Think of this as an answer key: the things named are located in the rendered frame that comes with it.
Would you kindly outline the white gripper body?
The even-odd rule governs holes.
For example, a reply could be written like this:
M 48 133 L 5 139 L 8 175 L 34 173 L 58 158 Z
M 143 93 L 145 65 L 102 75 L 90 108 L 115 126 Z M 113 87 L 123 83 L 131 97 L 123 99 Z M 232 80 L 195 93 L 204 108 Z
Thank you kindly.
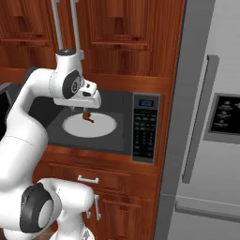
M 101 106 L 101 96 L 99 91 L 96 91 L 92 97 L 84 97 L 82 92 L 78 92 L 70 99 L 55 98 L 53 102 L 60 106 L 98 109 Z

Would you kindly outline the grey microwave oven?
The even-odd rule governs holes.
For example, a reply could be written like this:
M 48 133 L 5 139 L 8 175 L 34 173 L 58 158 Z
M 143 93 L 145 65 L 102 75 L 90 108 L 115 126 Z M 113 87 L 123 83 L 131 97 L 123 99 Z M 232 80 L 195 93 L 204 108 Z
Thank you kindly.
M 158 130 L 159 94 L 102 90 L 101 106 L 90 113 L 103 113 L 117 123 L 115 131 L 97 138 L 66 133 L 63 122 L 81 108 L 57 106 L 48 97 L 38 97 L 29 111 L 48 132 L 49 144 L 130 156 L 133 161 L 152 164 Z

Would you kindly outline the wooden base cupboard door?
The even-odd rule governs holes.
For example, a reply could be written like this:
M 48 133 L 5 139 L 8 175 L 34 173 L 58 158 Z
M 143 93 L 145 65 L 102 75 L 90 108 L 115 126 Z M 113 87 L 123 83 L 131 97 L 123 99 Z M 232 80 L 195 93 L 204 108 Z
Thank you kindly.
M 95 193 L 101 214 L 96 221 L 97 240 L 153 240 L 153 201 L 100 190 Z

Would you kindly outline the brown food piece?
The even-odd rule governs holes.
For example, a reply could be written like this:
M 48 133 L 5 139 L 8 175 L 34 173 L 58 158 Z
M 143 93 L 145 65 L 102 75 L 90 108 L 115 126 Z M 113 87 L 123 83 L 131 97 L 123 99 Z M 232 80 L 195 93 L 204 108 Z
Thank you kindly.
M 90 118 L 90 116 L 91 116 L 91 113 L 90 113 L 90 112 L 84 112 L 84 113 L 82 114 L 82 119 L 83 119 L 83 120 L 86 120 L 86 121 L 89 121 L 89 122 L 91 122 L 91 123 L 94 123 L 94 120 L 92 120 L 92 119 Z

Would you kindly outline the white round turntable plate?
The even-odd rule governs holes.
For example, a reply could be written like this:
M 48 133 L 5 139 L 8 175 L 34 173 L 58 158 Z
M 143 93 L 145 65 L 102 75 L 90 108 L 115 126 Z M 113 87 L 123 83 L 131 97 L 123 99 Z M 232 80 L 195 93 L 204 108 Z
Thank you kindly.
M 75 137 L 97 138 L 112 133 L 117 127 L 116 121 L 107 114 L 92 112 L 90 119 L 93 122 L 84 120 L 81 113 L 71 115 L 63 122 L 63 129 Z

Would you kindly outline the wooden drawer front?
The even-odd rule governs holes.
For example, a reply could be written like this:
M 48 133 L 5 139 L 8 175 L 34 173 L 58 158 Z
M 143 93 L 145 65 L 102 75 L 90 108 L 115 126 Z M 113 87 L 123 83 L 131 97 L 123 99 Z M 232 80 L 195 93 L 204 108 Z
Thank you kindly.
M 102 188 L 104 190 L 119 192 L 125 194 L 140 195 L 145 191 L 149 191 L 152 186 L 152 178 L 147 175 L 140 175 L 136 173 L 121 173 L 106 170 L 94 170 L 90 168 L 80 168 L 77 166 L 68 166 L 63 164 L 50 164 L 53 174 L 62 179 L 70 181 L 78 181 L 78 176 L 83 178 L 95 179 L 99 178 L 98 184 L 84 183 L 95 188 Z

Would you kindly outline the grey fridge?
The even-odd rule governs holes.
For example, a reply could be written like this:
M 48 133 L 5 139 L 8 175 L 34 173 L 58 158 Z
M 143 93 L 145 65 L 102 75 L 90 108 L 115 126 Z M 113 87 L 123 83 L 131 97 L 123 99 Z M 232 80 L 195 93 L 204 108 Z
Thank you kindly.
M 207 56 L 217 75 L 189 184 L 182 182 Z M 240 240 L 240 222 L 175 211 L 179 198 L 240 205 L 240 0 L 187 0 L 154 240 Z

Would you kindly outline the wooden wall cupboard door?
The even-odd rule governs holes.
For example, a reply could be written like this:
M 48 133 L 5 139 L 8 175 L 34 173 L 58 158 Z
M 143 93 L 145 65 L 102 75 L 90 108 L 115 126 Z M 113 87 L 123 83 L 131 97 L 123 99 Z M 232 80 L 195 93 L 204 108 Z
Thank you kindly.
M 0 68 L 55 68 L 51 0 L 0 0 Z
M 79 0 L 85 74 L 169 78 L 186 0 Z

